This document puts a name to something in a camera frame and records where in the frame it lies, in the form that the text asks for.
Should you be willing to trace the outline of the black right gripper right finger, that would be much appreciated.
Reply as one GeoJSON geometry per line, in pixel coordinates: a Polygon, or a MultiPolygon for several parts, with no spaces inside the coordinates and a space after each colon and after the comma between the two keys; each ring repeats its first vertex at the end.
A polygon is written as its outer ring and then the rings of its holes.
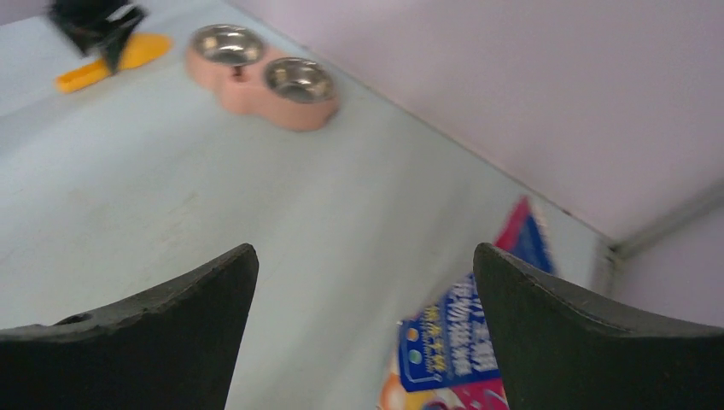
{"type": "Polygon", "coordinates": [[[510,408],[722,408],[722,328],[615,302],[489,243],[474,274],[510,408]]]}

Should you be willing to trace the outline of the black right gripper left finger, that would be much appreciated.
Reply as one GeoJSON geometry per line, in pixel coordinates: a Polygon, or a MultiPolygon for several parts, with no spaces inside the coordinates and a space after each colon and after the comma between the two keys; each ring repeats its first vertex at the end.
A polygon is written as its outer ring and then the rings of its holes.
{"type": "Polygon", "coordinates": [[[2,408],[224,408],[258,272],[245,243],[123,300],[2,330],[2,408]]]}

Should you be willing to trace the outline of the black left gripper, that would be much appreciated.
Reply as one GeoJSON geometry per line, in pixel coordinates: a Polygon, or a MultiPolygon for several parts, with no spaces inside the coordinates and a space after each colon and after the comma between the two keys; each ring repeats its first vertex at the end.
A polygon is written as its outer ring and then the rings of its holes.
{"type": "Polygon", "coordinates": [[[126,0],[55,0],[46,15],[82,56],[97,52],[110,73],[116,74],[131,35],[148,11],[126,0]]]}

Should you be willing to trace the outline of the yellow plastic food scoop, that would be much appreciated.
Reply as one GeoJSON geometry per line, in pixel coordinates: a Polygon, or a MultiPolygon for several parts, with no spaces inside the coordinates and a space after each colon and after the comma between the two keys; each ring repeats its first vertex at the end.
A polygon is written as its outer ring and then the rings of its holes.
{"type": "MultiPolygon", "coordinates": [[[[121,53],[117,73],[148,64],[164,56],[172,46],[173,40],[167,35],[151,32],[132,34],[128,45],[121,53]]],[[[94,85],[112,75],[107,63],[98,59],[56,77],[55,87],[62,93],[71,93],[94,85]]]]}

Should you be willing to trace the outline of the colourful cat food bag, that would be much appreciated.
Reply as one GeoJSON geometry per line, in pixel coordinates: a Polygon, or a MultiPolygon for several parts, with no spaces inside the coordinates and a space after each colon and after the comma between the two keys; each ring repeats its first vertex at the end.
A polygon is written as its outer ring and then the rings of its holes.
{"type": "Polygon", "coordinates": [[[398,324],[380,409],[506,409],[473,273],[398,324]]]}

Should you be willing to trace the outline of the pink double pet feeder base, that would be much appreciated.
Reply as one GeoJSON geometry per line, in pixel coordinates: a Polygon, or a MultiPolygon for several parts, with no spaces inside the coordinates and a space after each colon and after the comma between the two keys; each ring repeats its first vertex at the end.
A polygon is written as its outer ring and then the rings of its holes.
{"type": "Polygon", "coordinates": [[[265,65],[277,58],[298,56],[290,56],[265,42],[266,53],[256,63],[226,66],[204,60],[190,48],[189,41],[185,51],[187,73],[199,86],[211,91],[222,108],[233,114],[257,115],[276,126],[297,132],[315,131],[325,126],[340,107],[337,89],[331,100],[311,104],[278,97],[264,82],[265,65]]]}

